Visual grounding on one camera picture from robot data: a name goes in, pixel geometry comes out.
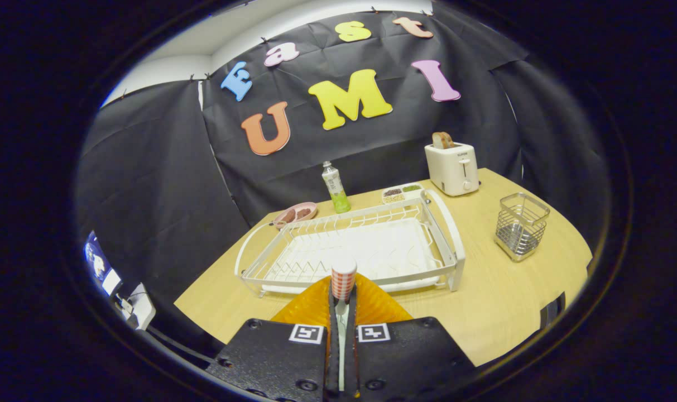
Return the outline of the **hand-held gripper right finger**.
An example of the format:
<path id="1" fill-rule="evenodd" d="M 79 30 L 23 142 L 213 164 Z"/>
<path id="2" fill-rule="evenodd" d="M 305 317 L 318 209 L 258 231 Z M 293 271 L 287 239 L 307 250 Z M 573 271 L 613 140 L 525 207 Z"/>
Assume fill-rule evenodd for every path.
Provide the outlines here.
<path id="1" fill-rule="evenodd" d="M 376 283 L 356 275 L 349 298 L 349 400 L 440 399 L 476 366 L 437 318 L 413 318 Z"/>

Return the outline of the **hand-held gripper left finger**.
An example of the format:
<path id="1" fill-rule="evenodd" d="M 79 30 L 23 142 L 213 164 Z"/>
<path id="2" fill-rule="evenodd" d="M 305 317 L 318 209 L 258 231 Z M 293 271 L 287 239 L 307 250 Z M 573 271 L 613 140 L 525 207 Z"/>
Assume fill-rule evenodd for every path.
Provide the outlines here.
<path id="1" fill-rule="evenodd" d="M 207 372 L 265 399 L 331 399 L 340 392 L 336 323 L 330 278 L 324 277 L 274 318 L 246 320 Z"/>

